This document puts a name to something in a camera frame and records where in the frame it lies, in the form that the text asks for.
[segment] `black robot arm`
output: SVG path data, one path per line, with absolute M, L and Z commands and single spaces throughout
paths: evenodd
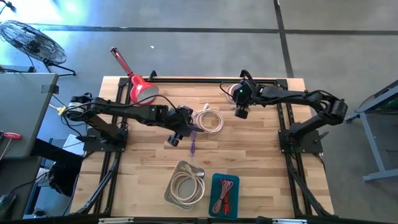
M 126 141 L 124 130 L 115 124 L 109 124 L 99 114 L 115 115 L 135 119 L 147 126 L 159 126 L 174 131 L 168 143 L 177 146 L 179 140 L 188 137 L 192 130 L 201 131 L 192 126 L 193 110 L 184 106 L 172 108 L 166 105 L 124 105 L 102 98 L 91 98 L 89 94 L 74 96 L 65 111 L 66 117 L 72 121 L 84 121 L 100 133 L 101 142 L 119 144 Z
M 233 92 L 233 100 L 237 110 L 235 115 L 246 119 L 245 110 L 251 105 L 274 105 L 277 103 L 291 103 L 311 106 L 317 115 L 304 123 L 294 123 L 289 129 L 289 138 L 299 141 L 307 133 L 326 124 L 336 125 L 344 121 L 347 104 L 344 99 L 323 91 L 288 91 L 268 85 L 258 85 L 253 80 L 242 80 Z

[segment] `coiled cable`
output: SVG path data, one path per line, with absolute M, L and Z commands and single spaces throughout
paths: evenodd
M 223 199 L 225 198 L 225 195 L 231 190 L 232 186 L 234 185 L 234 182 L 230 180 L 220 180 L 221 181 L 221 195 L 217 202 L 213 205 L 213 213 L 218 214 L 221 209 L 221 204 L 223 203 Z
M 227 92 L 228 94 L 225 94 L 225 97 L 226 97 L 226 99 L 227 99 L 229 102 L 231 102 L 231 103 L 234 104 L 234 105 L 235 105 L 235 102 L 234 102 L 233 99 L 232 99 L 232 95 L 233 95 L 233 91 L 235 90 L 235 87 L 238 86 L 238 85 L 239 85 L 238 83 L 235 83 L 235 84 L 230 85 L 230 86 L 226 89 L 226 92 Z
M 203 117 L 206 114 L 214 114 L 218 118 L 218 125 L 215 129 L 206 128 L 203 125 Z M 221 114 L 221 112 L 216 108 L 209 108 L 208 103 L 205 104 L 205 106 L 203 107 L 203 110 L 194 112 L 193 116 L 196 117 L 196 122 L 197 122 L 198 127 L 201 128 L 202 130 L 204 130 L 205 133 L 217 133 L 217 132 L 221 131 L 221 129 L 224 126 L 224 117 Z
M 170 180 L 170 193 L 171 198 L 174 202 L 182 205 L 192 205 L 197 203 L 205 194 L 205 181 L 201 178 L 205 174 L 202 172 L 193 173 L 191 167 L 185 164 L 180 168 L 180 171 L 175 173 Z M 187 198 L 182 198 L 178 194 L 178 190 L 183 182 L 188 179 L 192 179 L 195 183 L 195 188 L 192 194 Z

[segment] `wooden table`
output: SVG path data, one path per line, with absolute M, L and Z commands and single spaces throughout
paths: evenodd
M 104 77 L 99 96 L 115 100 L 119 78 Z M 305 89 L 301 78 L 288 78 L 287 81 L 290 90 Z M 255 218 L 258 215 L 294 216 L 285 157 L 279 149 L 277 130 L 280 126 L 276 106 L 267 106 L 265 109 L 261 106 L 252 106 L 245 120 L 234 116 L 234 110 L 230 108 L 230 103 L 227 102 L 218 84 L 156 83 L 156 85 L 160 88 L 160 94 L 168 97 L 176 106 L 186 105 L 196 111 L 202 110 L 203 105 L 209 103 L 211 107 L 218 108 L 225 119 L 224 128 L 218 134 L 198 134 L 195 158 L 192 159 L 189 151 L 190 138 L 184 138 L 178 147 L 172 147 L 166 143 L 171 131 L 148 127 L 128 119 L 129 138 L 126 150 L 122 153 L 112 216 L 208 217 L 211 176 L 214 173 L 239 176 L 239 218 Z M 154 104 L 167 105 L 167 102 L 157 98 Z M 298 122 L 312 116 L 307 106 L 292 105 L 292 108 L 294 118 Z M 110 116 L 102 117 L 111 122 Z M 205 124 L 216 126 L 217 121 L 215 117 L 209 117 L 205 119 Z M 97 187 L 103 157 L 103 152 L 95 152 L 83 162 L 71 212 L 81 208 Z M 309 189 L 324 208 L 333 213 L 321 162 L 311 154 L 303 154 L 302 157 Z M 192 162 L 206 169 L 205 196 L 189 212 L 163 199 L 172 171 L 180 160 Z M 105 189 L 104 192 L 103 207 L 106 204 L 108 190 Z M 298 195 L 300 208 L 304 211 L 301 191 L 298 191 Z

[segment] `gray floor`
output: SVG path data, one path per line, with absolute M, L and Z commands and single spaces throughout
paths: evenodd
M 4 11 L 0 20 L 79 26 L 277 28 L 271 0 L 13 3 L 18 15 Z M 398 29 L 395 0 L 280 0 L 280 5 L 287 29 Z M 241 69 L 248 69 L 254 77 L 286 77 L 278 34 L 45 33 L 65 49 L 68 59 L 64 66 L 78 73 L 58 82 L 59 98 L 64 102 L 70 94 L 97 94 L 104 75 L 124 75 L 109 53 L 112 46 L 118 47 L 133 71 L 141 75 L 156 70 L 159 75 L 237 76 Z M 398 36 L 288 35 L 287 43 L 295 77 L 304 78 L 310 90 L 322 89 L 345 98 L 349 112 L 397 79 Z M 9 44 L 0 42 L 0 49 L 0 63 L 30 65 L 27 57 Z M 35 61 L 35 66 L 45 71 L 40 62 Z M 70 130 L 59 119 L 49 108 L 40 138 L 66 138 Z M 376 171 L 376 163 L 360 121 L 323 130 L 330 131 L 322 144 L 335 213 L 396 222 L 398 178 L 362 181 L 363 174 Z

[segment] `teal tray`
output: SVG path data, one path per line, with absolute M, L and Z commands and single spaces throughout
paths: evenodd
M 220 212 L 215 214 L 213 213 L 213 206 L 221 195 L 221 180 L 223 179 L 227 179 L 234 182 L 234 185 L 232 186 L 231 190 L 229 190 L 229 213 L 224 214 L 223 212 L 224 203 L 222 203 Z M 211 217 L 235 220 L 238 217 L 238 208 L 239 208 L 238 199 L 239 199 L 239 177 L 235 175 L 213 174 L 213 179 L 211 181 L 209 215 Z

